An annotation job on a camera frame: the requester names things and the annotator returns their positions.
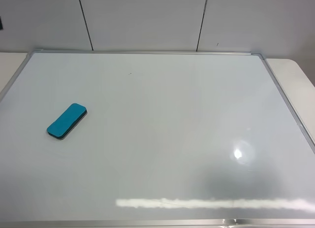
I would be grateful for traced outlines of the blue whiteboard eraser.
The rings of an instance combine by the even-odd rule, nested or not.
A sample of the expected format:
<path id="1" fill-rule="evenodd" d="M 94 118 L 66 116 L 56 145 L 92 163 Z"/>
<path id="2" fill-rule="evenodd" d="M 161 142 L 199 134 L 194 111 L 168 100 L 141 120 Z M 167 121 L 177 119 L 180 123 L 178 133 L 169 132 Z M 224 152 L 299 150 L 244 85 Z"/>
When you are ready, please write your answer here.
<path id="1" fill-rule="evenodd" d="M 62 140 L 86 116 L 86 114 L 86 107 L 73 103 L 47 128 L 46 131 L 50 136 Z"/>

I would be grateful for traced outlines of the whiteboard with aluminium frame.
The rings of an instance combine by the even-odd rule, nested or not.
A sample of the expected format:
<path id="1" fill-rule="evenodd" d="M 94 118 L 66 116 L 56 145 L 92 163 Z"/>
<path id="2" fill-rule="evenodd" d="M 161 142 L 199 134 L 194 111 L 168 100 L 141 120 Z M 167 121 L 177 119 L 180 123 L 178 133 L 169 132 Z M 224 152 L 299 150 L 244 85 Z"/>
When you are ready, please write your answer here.
<path id="1" fill-rule="evenodd" d="M 259 54 L 34 51 L 0 94 L 0 225 L 313 227 L 315 143 Z"/>

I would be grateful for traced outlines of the black wall fixture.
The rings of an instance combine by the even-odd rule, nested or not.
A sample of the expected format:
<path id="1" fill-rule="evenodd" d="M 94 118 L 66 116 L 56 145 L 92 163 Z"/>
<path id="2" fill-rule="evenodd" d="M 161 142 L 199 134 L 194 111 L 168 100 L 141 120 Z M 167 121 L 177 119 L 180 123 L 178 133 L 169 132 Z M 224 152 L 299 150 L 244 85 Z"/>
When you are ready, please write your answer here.
<path id="1" fill-rule="evenodd" d="M 3 24 L 2 24 L 1 17 L 0 17 L 0 30 L 3 30 Z"/>

